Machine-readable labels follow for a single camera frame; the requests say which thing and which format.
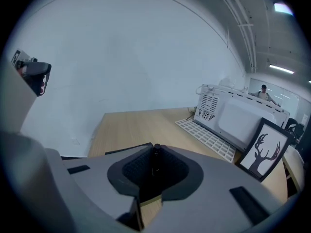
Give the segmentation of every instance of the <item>ceiling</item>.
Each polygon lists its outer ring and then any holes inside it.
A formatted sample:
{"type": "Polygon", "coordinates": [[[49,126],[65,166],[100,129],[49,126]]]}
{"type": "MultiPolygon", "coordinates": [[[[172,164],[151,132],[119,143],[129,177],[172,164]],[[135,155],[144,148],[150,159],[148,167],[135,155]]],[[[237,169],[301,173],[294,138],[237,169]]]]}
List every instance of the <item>ceiling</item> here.
{"type": "MultiPolygon", "coordinates": [[[[243,23],[252,25],[249,27],[255,41],[256,68],[251,69],[251,72],[277,75],[309,87],[311,49],[295,17],[274,10],[274,3],[282,0],[239,1],[248,17],[248,22],[242,19],[243,23]],[[294,74],[290,75],[269,68],[270,64],[292,70],[294,74]]],[[[236,0],[231,2],[237,8],[236,0]]],[[[237,48],[245,49],[240,42],[235,44],[237,48]]]]}

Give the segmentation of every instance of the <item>fluorescent light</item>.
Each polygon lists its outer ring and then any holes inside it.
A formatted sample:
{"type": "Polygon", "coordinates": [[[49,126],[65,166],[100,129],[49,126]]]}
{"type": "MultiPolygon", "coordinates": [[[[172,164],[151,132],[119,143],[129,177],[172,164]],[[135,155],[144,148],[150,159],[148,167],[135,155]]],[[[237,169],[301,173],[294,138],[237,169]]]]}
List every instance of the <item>fluorescent light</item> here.
{"type": "Polygon", "coordinates": [[[274,8],[277,12],[287,13],[287,14],[290,14],[292,16],[294,15],[293,12],[291,11],[291,9],[283,3],[275,3],[274,8]]]}
{"type": "Polygon", "coordinates": [[[281,71],[284,71],[284,72],[288,72],[290,74],[293,74],[294,72],[293,71],[289,71],[287,69],[284,69],[284,68],[281,68],[281,67],[277,67],[277,66],[274,66],[274,65],[269,65],[269,67],[271,68],[275,68],[275,69],[278,69],[278,70],[281,70],[281,71]]]}
{"type": "Polygon", "coordinates": [[[284,97],[286,97],[286,98],[288,98],[288,99],[291,99],[291,98],[289,98],[289,97],[287,97],[287,96],[285,96],[285,95],[283,95],[283,94],[280,94],[280,95],[282,95],[282,96],[284,96],[284,97]]]}

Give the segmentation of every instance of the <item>white cable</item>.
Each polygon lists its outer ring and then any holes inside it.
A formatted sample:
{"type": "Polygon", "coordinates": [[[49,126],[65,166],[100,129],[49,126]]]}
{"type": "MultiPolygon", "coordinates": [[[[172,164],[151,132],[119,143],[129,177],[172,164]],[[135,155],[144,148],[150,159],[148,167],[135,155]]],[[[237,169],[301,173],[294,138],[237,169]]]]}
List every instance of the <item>white cable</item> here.
{"type": "Polygon", "coordinates": [[[199,86],[198,88],[196,88],[196,90],[195,90],[195,93],[196,93],[196,94],[202,95],[202,94],[204,94],[204,93],[209,92],[209,91],[205,91],[205,92],[202,92],[202,93],[198,93],[198,89],[200,89],[202,86],[204,86],[204,85],[201,85],[201,86],[199,86]]]}

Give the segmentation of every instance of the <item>picture frame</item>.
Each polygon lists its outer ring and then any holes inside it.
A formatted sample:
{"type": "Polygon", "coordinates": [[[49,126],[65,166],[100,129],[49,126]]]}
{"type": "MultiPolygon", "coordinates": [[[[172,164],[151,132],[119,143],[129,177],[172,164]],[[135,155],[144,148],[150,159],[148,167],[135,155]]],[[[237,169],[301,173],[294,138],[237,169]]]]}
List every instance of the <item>picture frame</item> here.
{"type": "Polygon", "coordinates": [[[236,165],[262,182],[279,163],[293,139],[289,132],[262,118],[236,165]]]}

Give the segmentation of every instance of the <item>gray device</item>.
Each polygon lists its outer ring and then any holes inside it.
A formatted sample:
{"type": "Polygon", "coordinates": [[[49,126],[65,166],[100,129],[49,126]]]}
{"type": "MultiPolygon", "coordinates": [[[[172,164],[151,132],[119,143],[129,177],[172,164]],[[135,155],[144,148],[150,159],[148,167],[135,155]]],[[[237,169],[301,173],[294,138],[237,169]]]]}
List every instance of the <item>gray device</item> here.
{"type": "Polygon", "coordinates": [[[0,137],[13,191],[53,232],[256,232],[280,214],[280,202],[257,180],[188,150],[149,143],[63,161],[27,137],[0,137]],[[157,193],[162,208],[144,228],[139,203],[157,193]]]}
{"type": "Polygon", "coordinates": [[[20,49],[16,50],[11,60],[11,64],[20,72],[24,81],[38,97],[45,93],[52,68],[51,64],[38,62],[36,58],[30,58],[29,55],[20,49]],[[43,92],[41,92],[44,78],[46,79],[43,86],[43,92]]]}

